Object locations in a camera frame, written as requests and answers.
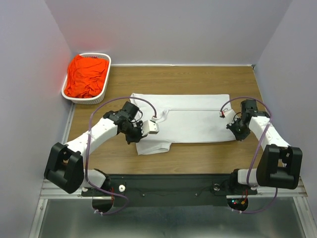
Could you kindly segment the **white t shirt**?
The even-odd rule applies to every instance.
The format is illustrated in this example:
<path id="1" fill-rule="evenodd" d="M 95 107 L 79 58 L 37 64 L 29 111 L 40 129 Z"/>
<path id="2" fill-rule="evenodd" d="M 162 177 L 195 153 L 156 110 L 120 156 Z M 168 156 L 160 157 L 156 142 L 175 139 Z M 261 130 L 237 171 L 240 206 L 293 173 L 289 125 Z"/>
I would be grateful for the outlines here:
<path id="1" fill-rule="evenodd" d="M 220 108 L 231 110 L 228 94 L 151 95 L 131 94 L 143 121 L 157 113 L 158 134 L 150 134 L 136 144 L 138 155 L 168 152 L 173 143 L 216 143 L 235 140 L 220 117 Z"/>

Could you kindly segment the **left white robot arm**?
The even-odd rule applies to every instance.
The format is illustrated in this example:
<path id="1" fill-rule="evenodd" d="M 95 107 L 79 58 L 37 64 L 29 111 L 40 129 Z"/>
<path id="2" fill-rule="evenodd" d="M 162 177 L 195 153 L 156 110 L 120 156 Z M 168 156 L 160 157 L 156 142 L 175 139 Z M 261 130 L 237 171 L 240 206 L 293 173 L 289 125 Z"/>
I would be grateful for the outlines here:
<path id="1" fill-rule="evenodd" d="M 49 180 L 65 192 L 72 194 L 79 187 L 92 187 L 98 195 L 110 191 L 110 178 L 102 171 L 84 170 L 84 160 L 100 145 L 117 136 L 125 134 L 127 143 L 137 143 L 142 134 L 143 122 L 134 122 L 140 109 L 126 102 L 119 111 L 106 113 L 92 128 L 76 139 L 65 144 L 57 142 L 51 148 L 44 171 Z"/>

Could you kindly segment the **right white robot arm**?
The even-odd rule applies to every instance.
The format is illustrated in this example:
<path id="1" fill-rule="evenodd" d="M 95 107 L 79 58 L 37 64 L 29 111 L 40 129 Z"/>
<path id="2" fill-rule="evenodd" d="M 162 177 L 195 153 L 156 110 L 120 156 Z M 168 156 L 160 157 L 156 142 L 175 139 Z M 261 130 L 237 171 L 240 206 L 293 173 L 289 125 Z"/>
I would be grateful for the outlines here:
<path id="1" fill-rule="evenodd" d="M 234 170 L 228 188 L 233 193 L 240 193 L 246 186 L 296 189 L 303 152 L 281 137 L 272 124 L 269 110 L 260 111 L 258 102 L 257 99 L 244 98 L 239 113 L 229 109 L 226 104 L 220 108 L 220 117 L 227 121 L 226 129 L 237 141 L 243 141 L 253 133 L 258 139 L 255 154 L 263 150 L 256 168 L 253 167 L 255 160 L 252 160 L 248 169 Z"/>

